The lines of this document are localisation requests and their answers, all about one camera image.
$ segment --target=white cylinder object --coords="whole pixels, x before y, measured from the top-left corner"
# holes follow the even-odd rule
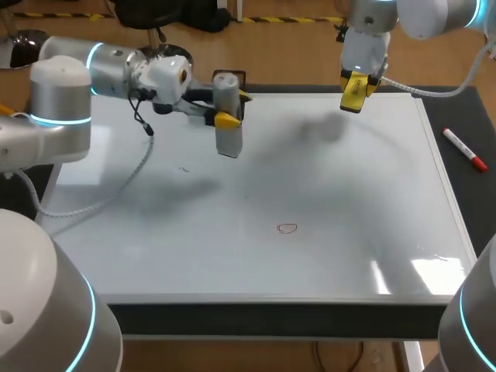
[[[32,117],[42,125],[85,124],[91,120],[91,75],[72,57],[55,56],[31,67]]]
[[[390,38],[390,33],[368,35],[350,27],[341,53],[341,67],[365,75],[376,74],[388,53]]]
[[[0,209],[0,370],[118,371],[109,307],[35,222]]]
[[[427,39],[474,22],[487,0],[397,0],[402,29],[414,39]]]

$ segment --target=black cable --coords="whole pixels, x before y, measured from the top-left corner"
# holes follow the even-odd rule
[[[162,32],[160,27],[157,27],[157,33],[158,33],[158,39],[160,40],[160,42],[165,44],[167,42],[167,37],[165,37],[165,34]]]
[[[356,357],[351,367],[348,368],[347,372],[353,372],[358,367],[358,364],[360,364],[360,361],[362,360],[364,350],[365,350],[365,344],[363,343],[363,341],[360,341],[360,351],[358,352],[358,356]]]
[[[143,92],[143,91],[136,91],[136,92],[138,93],[138,103],[136,104],[136,106],[133,104],[133,99],[132,99],[133,91],[130,91],[129,94],[127,95],[127,100],[129,101],[129,104],[131,105],[134,111],[134,119],[142,125],[143,129],[145,129],[145,132],[148,136],[153,137],[153,135],[155,134],[153,128],[151,127],[150,124],[148,124],[145,121],[145,119],[143,119],[143,117],[141,116],[138,110],[140,109],[141,102],[147,99],[152,99],[157,93],[154,92],[150,94],[148,92]]]
[[[324,364],[322,363],[322,359],[320,359],[319,341],[314,341],[312,343],[312,351],[313,351],[313,355],[315,357],[315,360],[317,361],[317,367],[319,368],[319,371],[320,372],[327,372],[326,368],[324,367]]]
[[[350,368],[348,368],[346,372],[355,371],[355,369],[358,367],[358,364],[360,364],[360,361],[362,360],[364,350],[365,350],[365,344],[363,343],[363,341],[360,341],[360,350],[358,352],[358,356],[356,357],[355,361],[350,366]],[[320,358],[319,341],[314,341],[312,343],[312,352],[315,357],[315,360],[317,361],[317,367],[319,368],[319,371],[327,372],[326,368],[324,367],[324,364],[322,363],[322,359]]]

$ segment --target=yellow and black tape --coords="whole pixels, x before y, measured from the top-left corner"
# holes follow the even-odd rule
[[[112,14],[99,14],[99,13],[13,13],[15,17],[27,18],[27,19],[56,19],[56,18],[86,18],[90,21],[96,21],[97,19],[114,18]]]
[[[107,13],[30,13],[30,12],[15,12],[15,17],[24,19],[57,19],[57,18],[86,18],[90,21],[98,19],[114,18],[112,14]],[[243,17],[243,23],[317,23],[330,22],[341,23],[343,18],[340,17]]]
[[[318,18],[304,18],[304,17],[243,17],[243,23],[317,23],[317,22],[330,22],[339,23],[343,18],[340,17],[318,17]]]

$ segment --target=white cable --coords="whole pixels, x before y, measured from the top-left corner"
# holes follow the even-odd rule
[[[13,114],[10,115],[11,118],[17,118],[19,116],[24,116],[26,119],[29,119],[29,115],[26,114],[25,112],[14,112]]]
[[[416,95],[425,95],[428,97],[437,97],[437,98],[448,98],[448,97],[453,97],[455,95],[458,95],[461,93],[467,86],[472,82],[472,80],[475,77],[475,74],[477,73],[477,69],[479,68],[479,65],[481,64],[482,59],[484,58],[484,55],[493,48],[493,46],[496,43],[488,43],[486,44],[481,50],[479,50],[479,53],[477,53],[477,56],[475,57],[474,64],[472,64],[472,67],[470,68],[470,71],[467,75],[467,78],[465,81],[459,86],[457,89],[454,91],[446,91],[446,92],[438,92],[438,91],[423,91],[422,89],[416,89],[409,87],[407,85],[398,83],[396,81],[393,81],[391,79],[388,79],[387,77],[381,77],[381,80],[384,83],[388,83],[389,85],[400,88],[403,91],[409,91],[410,93],[416,94]]]
[[[154,137],[150,137],[148,149],[146,149],[146,153],[143,157],[143,159],[139,162],[138,166],[135,168],[135,170],[131,173],[129,177],[124,181],[124,183],[116,190],[114,191],[113,194],[109,195],[107,198],[102,199],[101,201],[98,201],[92,205],[89,205],[85,208],[78,209],[76,211],[72,212],[50,212],[45,209],[43,209],[40,200],[38,199],[38,194],[36,193],[36,188],[34,187],[33,182],[29,178],[29,176],[24,173],[22,170],[15,170],[13,173],[19,176],[26,186],[29,189],[29,193],[31,194],[31,199],[33,200],[33,204],[41,215],[44,215],[45,217],[51,217],[52,219],[61,219],[61,218],[67,218],[67,217],[75,217],[77,215],[84,215],[89,212],[96,212],[99,209],[102,209],[106,205],[112,203],[115,201],[124,191],[125,188],[131,183],[131,181],[138,175],[138,173],[143,169],[145,166],[146,162],[148,159],[150,159],[150,155],[152,154],[153,151],[153,144],[155,142]]]
[[[487,7],[486,15],[484,16],[484,34],[487,37],[487,42],[489,43],[489,17],[493,10],[494,0],[490,0],[491,4]]]

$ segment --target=chair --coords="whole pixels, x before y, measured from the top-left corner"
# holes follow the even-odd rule
[[[0,0],[0,19],[7,35],[0,36],[0,69],[11,70],[29,66],[38,60],[48,35],[38,29],[17,30],[9,8],[22,0]]]
[[[160,30],[170,23],[179,21],[184,0],[113,0],[114,13],[119,22],[131,29],[145,29],[149,45],[140,48],[148,59],[184,56],[193,65],[193,57],[186,49],[167,44]]]

